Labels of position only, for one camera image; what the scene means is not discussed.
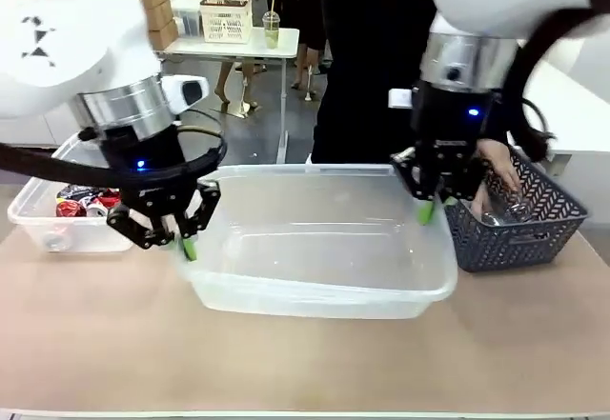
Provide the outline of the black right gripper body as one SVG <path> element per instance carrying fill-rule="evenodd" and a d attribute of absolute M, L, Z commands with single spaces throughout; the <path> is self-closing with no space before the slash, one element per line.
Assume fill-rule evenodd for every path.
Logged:
<path fill-rule="evenodd" d="M 476 157 L 493 106 L 491 92 L 441 89 L 420 81 L 412 113 L 421 171 L 440 187 L 441 174 Z"/>

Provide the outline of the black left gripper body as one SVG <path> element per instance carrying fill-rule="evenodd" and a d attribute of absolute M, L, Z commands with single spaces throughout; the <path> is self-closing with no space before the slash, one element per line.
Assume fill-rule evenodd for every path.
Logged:
<path fill-rule="evenodd" d="M 188 220 L 187 208 L 196 180 L 178 177 L 186 158 L 177 125 L 170 124 L 144 139 L 138 137 L 133 126 L 106 130 L 102 153 L 111 169 L 135 177 L 118 187 L 120 204 L 109 212 L 109 223 L 132 223 L 133 210 L 152 223 L 162 223 L 168 216 L 177 223 Z"/>

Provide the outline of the person's right hand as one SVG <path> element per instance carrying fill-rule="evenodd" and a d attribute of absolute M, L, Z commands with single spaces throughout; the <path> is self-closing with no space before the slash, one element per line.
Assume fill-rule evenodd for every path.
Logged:
<path fill-rule="evenodd" d="M 492 209 L 490 196 L 487 187 L 481 184 L 474 200 L 471 203 L 471 213 L 480 220 L 482 215 Z"/>

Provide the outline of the person's left hand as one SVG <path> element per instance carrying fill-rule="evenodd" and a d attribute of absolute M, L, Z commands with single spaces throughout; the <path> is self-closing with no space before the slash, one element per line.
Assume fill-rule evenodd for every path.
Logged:
<path fill-rule="evenodd" d="M 519 175 L 512 163 L 508 147 L 499 141 L 481 139 L 478 141 L 478 152 L 487 160 L 494 172 L 502 179 L 507 188 L 520 192 Z"/>

